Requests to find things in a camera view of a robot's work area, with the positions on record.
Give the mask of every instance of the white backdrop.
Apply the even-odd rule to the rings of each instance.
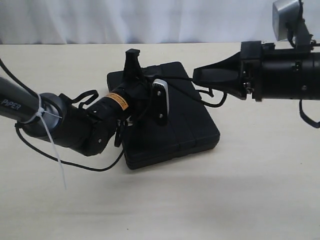
[[[2,44],[274,41],[274,0],[0,0]],[[320,0],[304,17],[320,39]]]

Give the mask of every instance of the orange label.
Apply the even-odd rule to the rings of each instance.
[[[129,107],[126,100],[122,96],[120,96],[116,93],[111,92],[106,97],[115,100],[120,105],[120,107],[122,108],[123,111]]]

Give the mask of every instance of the zip tie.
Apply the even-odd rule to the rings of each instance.
[[[53,151],[55,153],[55,157],[58,159],[58,163],[60,165],[60,169],[61,169],[61,174],[62,174],[62,180],[63,180],[63,184],[64,184],[64,189],[66,190],[67,189],[67,183],[66,183],[66,177],[65,177],[65,171],[64,171],[64,167],[62,166],[62,163],[61,163],[61,158],[59,156],[59,153],[56,149],[56,145],[54,143],[54,140],[52,139],[52,136],[50,134],[50,131],[48,129],[48,126],[44,120],[44,118],[42,117],[42,114],[43,113],[47,113],[47,114],[50,114],[54,117],[57,117],[57,118],[60,118],[62,119],[61,116],[57,116],[57,115],[54,115],[50,112],[47,112],[43,107],[42,107],[42,101],[41,101],[41,96],[37,93],[37,96],[38,96],[38,99],[39,99],[39,109],[38,111],[35,113],[35,115],[31,118],[32,120],[35,119],[35,117],[39,117],[43,123],[43,126],[45,128],[45,131],[46,131],[46,134],[48,135],[49,139],[50,139],[50,142],[51,142],[51,145],[52,145],[52,148],[53,148]]]

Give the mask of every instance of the table surface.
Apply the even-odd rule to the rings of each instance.
[[[0,45],[0,56],[33,90],[74,98],[91,89],[106,94],[106,74],[123,69],[130,48],[141,50],[142,67],[180,61],[192,76],[240,43]],[[320,119],[317,104],[304,106]],[[208,111],[221,132],[214,150],[135,171],[123,158],[101,173],[64,166],[67,190],[58,164],[20,142],[15,122],[0,117],[0,239],[320,239],[319,131],[300,119],[298,102],[229,96]],[[53,153],[47,142],[30,141]],[[58,151],[102,168],[121,149],[111,141],[89,158]]]

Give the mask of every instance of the black plastic case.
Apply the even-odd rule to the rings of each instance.
[[[180,62],[165,63],[143,68],[144,74],[188,77]],[[109,91],[120,85],[122,71],[107,75]],[[181,79],[168,79],[180,89],[201,99],[193,84]],[[158,126],[150,118],[142,119],[133,132],[124,153],[127,166],[134,170],[213,149],[220,139],[220,132],[206,107],[179,91],[168,87],[169,116],[166,126]],[[129,127],[125,134],[132,130]]]

